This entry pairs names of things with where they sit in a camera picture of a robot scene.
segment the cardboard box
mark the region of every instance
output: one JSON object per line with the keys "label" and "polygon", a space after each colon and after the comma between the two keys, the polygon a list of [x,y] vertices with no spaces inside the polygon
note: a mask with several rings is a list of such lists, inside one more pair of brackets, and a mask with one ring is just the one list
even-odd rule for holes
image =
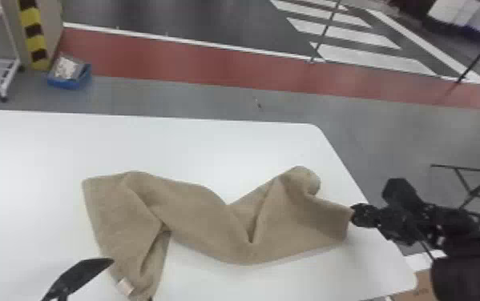
{"label": "cardboard box", "polygon": [[412,291],[393,295],[391,297],[393,301],[438,301],[430,284],[430,270],[418,271],[415,275],[417,287]]}

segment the gray floor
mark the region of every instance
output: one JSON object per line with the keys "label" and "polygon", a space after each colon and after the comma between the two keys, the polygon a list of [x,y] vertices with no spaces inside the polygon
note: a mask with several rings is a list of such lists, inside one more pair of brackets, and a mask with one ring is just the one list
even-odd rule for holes
{"label": "gray floor", "polygon": [[[391,177],[407,178],[425,200],[457,206],[464,196],[457,179],[429,165],[480,167],[480,110],[124,78],[94,78],[82,90],[66,91],[47,86],[36,72],[15,79],[0,110],[312,123],[379,206]],[[480,203],[470,209],[480,211]]]}

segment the white floor marking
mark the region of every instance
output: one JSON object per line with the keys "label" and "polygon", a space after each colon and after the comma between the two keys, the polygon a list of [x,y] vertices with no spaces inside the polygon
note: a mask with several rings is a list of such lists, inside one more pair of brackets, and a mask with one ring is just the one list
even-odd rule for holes
{"label": "white floor marking", "polygon": [[[92,25],[86,25],[86,24],[64,22],[64,27],[74,28],[74,29],[77,29],[77,30],[88,30],[88,31],[102,32],[102,33],[107,33],[107,34],[124,35],[124,36],[128,36],[128,37],[133,37],[133,38],[147,38],[147,39],[151,39],[151,40],[178,42],[178,43],[182,43],[182,44],[204,46],[204,47],[210,47],[210,48],[219,48],[219,49],[225,49],[225,50],[242,51],[242,52],[248,52],[248,53],[252,53],[252,54],[264,54],[264,55],[276,56],[276,57],[280,57],[280,58],[297,58],[297,59],[301,59],[301,60],[309,60],[310,59],[310,57],[308,57],[306,55],[288,54],[288,53],[285,53],[285,52],[260,50],[260,49],[240,47],[240,46],[232,46],[232,45],[212,43],[212,42],[202,42],[202,41],[190,40],[190,39],[187,39],[187,38],[174,38],[174,37],[168,37],[168,36],[157,35],[157,34],[145,34],[145,33],[140,33],[140,32],[130,31],[130,30],[116,30],[116,29],[112,29],[112,28],[92,26]],[[323,62],[324,61],[322,58],[314,58],[314,60],[315,60],[315,62]]]}
{"label": "white floor marking", "polygon": [[[330,0],[301,0],[301,1],[318,4],[318,5],[321,5],[321,6],[327,6],[327,7],[331,7],[331,8],[334,8],[335,5],[337,4],[336,2],[330,1]],[[348,11],[346,9],[346,7],[344,7],[342,5],[339,5],[339,10]]]}
{"label": "white floor marking", "polygon": [[[430,44],[423,38],[419,37],[415,33],[411,32],[392,18],[388,17],[384,13],[377,11],[377,10],[367,10],[373,16],[380,19],[380,21],[384,22],[388,26],[394,28],[396,31],[400,32],[402,35],[406,36],[409,40],[418,44],[421,48],[423,48],[428,53],[432,54],[435,58],[439,59],[440,61],[444,62],[447,66],[451,67],[457,73],[461,74],[466,70],[466,66],[462,65],[459,61],[451,58],[445,52],[439,50],[436,46]],[[471,71],[467,77],[474,82],[480,82],[480,75],[474,71]]]}
{"label": "white floor marking", "polygon": [[[315,22],[298,20],[295,18],[288,18],[288,20],[301,32],[320,35],[324,30],[325,25]],[[357,30],[347,30],[345,28],[330,26],[326,32],[326,36],[330,38],[341,38],[344,40],[361,42],[370,45],[384,46],[394,49],[401,49],[397,44],[391,42],[383,35],[371,34]]]}
{"label": "white floor marking", "polygon": [[405,71],[427,75],[436,75],[421,62],[411,58],[401,58],[387,54],[354,50],[322,44],[318,53],[327,61],[382,68],[387,70]]}
{"label": "white floor marking", "polygon": [[[286,9],[281,9],[280,8],[280,7],[286,7],[286,8],[297,10],[297,11],[293,11],[293,12],[296,12],[298,14],[308,14],[308,15],[311,15],[313,17],[318,17],[318,18],[324,18],[324,16],[326,16],[328,14],[331,14],[331,11],[329,11],[329,10],[321,10],[321,9],[312,8],[312,7],[308,7],[308,6],[302,6],[300,4],[285,2],[285,1],[281,1],[281,0],[271,0],[271,1],[272,1],[273,5],[276,6],[280,10],[286,10]],[[346,7],[344,7],[344,6],[339,6],[339,10],[347,11]]]}
{"label": "white floor marking", "polygon": [[[331,11],[319,10],[317,8],[301,6],[299,4],[284,2],[281,0],[272,0],[272,3],[279,10],[285,10],[285,11],[296,13],[296,14],[305,14],[311,17],[323,18],[324,20],[327,20],[327,18],[329,18],[329,16],[331,15]],[[337,22],[343,22],[343,23],[370,28],[370,25],[367,22],[361,20],[358,17],[350,16],[347,14],[335,14],[335,17],[333,17],[333,20]]]}

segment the floor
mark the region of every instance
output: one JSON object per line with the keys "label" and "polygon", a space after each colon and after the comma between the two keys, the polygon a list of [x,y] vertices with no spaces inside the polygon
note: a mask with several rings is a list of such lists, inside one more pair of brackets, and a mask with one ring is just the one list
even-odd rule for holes
{"label": "floor", "polygon": [[[348,0],[336,8],[329,0],[155,0],[121,5],[116,0],[96,1],[65,0],[67,26],[181,38],[443,78],[458,77],[471,61],[443,53],[390,17],[392,11],[379,2]],[[334,10],[332,25],[320,40]],[[480,82],[480,70],[470,72],[468,79]]]}

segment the crosswalk stripe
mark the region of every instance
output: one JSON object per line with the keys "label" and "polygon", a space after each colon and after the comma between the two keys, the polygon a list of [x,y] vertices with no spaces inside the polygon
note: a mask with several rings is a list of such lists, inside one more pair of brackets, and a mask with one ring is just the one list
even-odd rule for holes
{"label": "crosswalk stripe", "polygon": [[[292,23],[297,30],[301,32],[306,32],[310,34],[322,34],[324,30],[324,24],[309,22],[304,20],[298,20],[295,18],[288,18],[288,20]],[[344,40],[354,41],[354,42],[361,42],[364,44],[370,44],[375,46],[384,46],[394,49],[401,49],[397,44],[391,42],[388,38],[384,37],[383,35],[379,34],[371,34],[368,32],[357,31],[357,30],[348,30],[345,28],[331,26],[328,28],[326,33],[327,37],[330,38],[341,38]]]}
{"label": "crosswalk stripe", "polygon": [[[321,6],[327,6],[327,7],[331,7],[331,8],[335,8],[335,6],[337,5],[336,2],[330,1],[330,0],[301,0],[301,1],[309,2],[309,3],[313,3],[313,4],[318,4],[318,5],[321,5]],[[348,9],[346,9],[346,7],[344,7],[342,5],[339,5],[339,10],[348,11]]]}
{"label": "crosswalk stripe", "polygon": [[397,70],[410,73],[436,75],[431,69],[419,61],[411,58],[401,58],[387,54],[376,54],[374,52],[354,50],[338,46],[323,44],[318,49],[322,58],[346,64]]}
{"label": "crosswalk stripe", "polygon": [[[296,14],[305,14],[311,17],[316,17],[316,18],[323,18],[327,19],[329,18],[329,15],[331,15],[331,11],[327,10],[319,10],[317,8],[312,8],[312,7],[307,7],[307,6],[301,6],[299,4],[294,4],[290,2],[284,2],[281,0],[272,0],[273,5],[279,10],[285,10],[289,11],[291,13],[296,13]],[[347,24],[352,24],[356,26],[363,26],[363,27],[368,27],[370,28],[370,25],[361,20],[358,17],[350,16],[347,14],[335,14],[335,17],[333,17],[333,20],[336,22],[343,22]]]}

